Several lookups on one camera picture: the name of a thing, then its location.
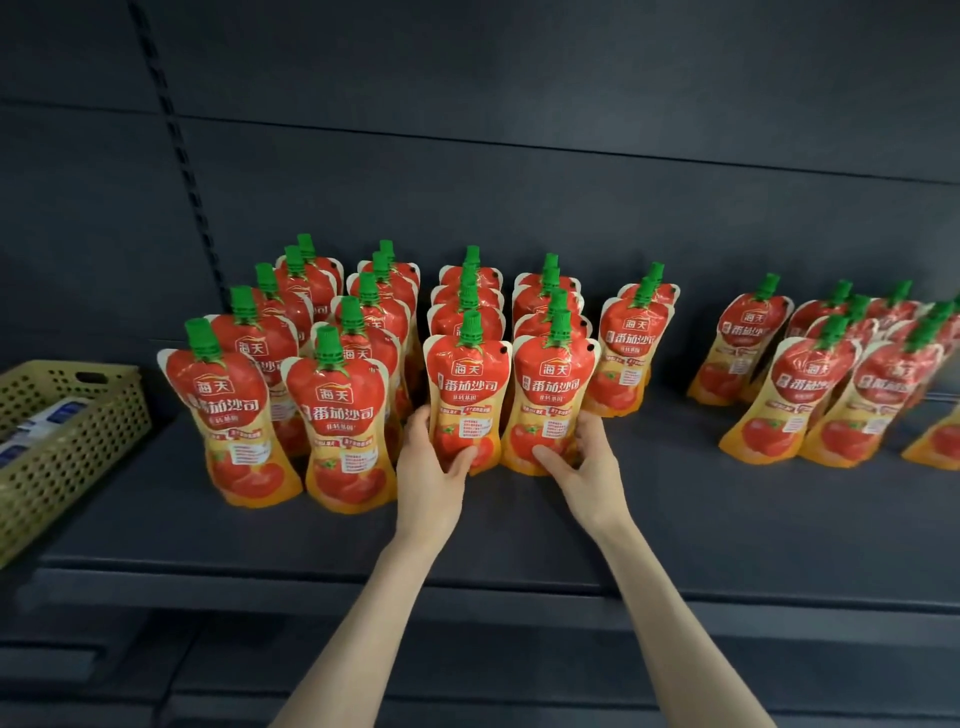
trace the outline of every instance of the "yellow basket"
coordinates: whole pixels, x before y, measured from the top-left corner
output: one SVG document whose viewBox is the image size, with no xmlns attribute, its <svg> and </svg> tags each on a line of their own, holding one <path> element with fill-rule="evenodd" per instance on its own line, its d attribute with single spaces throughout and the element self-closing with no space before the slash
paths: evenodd
<svg viewBox="0 0 960 728">
<path fill-rule="evenodd" d="M 0 442 L 70 395 L 93 402 L 0 468 L 0 569 L 150 431 L 136 367 L 38 359 L 0 375 Z"/>
</svg>

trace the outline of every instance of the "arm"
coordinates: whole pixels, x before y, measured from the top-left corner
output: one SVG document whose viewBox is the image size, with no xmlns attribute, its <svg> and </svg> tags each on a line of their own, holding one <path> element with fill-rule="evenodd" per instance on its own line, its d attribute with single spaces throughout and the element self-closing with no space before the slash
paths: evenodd
<svg viewBox="0 0 960 728">
<path fill-rule="evenodd" d="M 407 424 L 396 466 L 396 534 L 370 580 L 272 728 L 373 726 L 400 638 L 430 567 L 460 519 L 464 479 L 477 448 L 444 473 L 427 434 L 429 407 Z"/>
<path fill-rule="evenodd" d="M 534 454 L 607 559 L 667 722 L 676 728 L 773 726 L 634 524 L 603 421 L 582 412 L 577 441 L 584 455 L 580 470 L 543 446 Z"/>
</svg>

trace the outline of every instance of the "person's left hand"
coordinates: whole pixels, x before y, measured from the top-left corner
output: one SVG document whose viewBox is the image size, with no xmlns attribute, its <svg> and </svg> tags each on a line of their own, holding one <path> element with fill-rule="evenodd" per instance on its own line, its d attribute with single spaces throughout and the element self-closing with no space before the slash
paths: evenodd
<svg viewBox="0 0 960 728">
<path fill-rule="evenodd" d="M 453 533 L 464 504 L 464 481 L 477 447 L 459 452 L 444 473 L 430 443 L 430 407 L 424 405 L 407 422 L 396 464 L 395 541 L 428 549 L 436 556 Z"/>
</svg>

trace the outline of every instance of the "plastic basket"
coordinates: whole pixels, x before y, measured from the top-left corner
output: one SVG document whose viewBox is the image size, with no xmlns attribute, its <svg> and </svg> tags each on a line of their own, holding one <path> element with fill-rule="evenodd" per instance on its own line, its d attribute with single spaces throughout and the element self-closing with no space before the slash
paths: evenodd
<svg viewBox="0 0 960 728">
<path fill-rule="evenodd" d="M 70 395 L 93 402 L 0 468 L 0 569 L 150 431 L 136 367 L 38 359 L 0 375 L 0 442 Z"/>
</svg>

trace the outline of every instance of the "forearm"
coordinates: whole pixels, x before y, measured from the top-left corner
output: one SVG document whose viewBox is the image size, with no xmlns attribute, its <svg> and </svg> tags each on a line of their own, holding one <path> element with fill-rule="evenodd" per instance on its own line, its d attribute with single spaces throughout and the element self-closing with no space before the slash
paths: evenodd
<svg viewBox="0 0 960 728">
<path fill-rule="evenodd" d="M 272 728 L 373 726 L 400 638 L 436 554 L 394 540 Z"/>
<path fill-rule="evenodd" d="M 630 523 L 597 540 L 630 613 L 660 709 L 673 728 L 773 726 Z"/>
</svg>

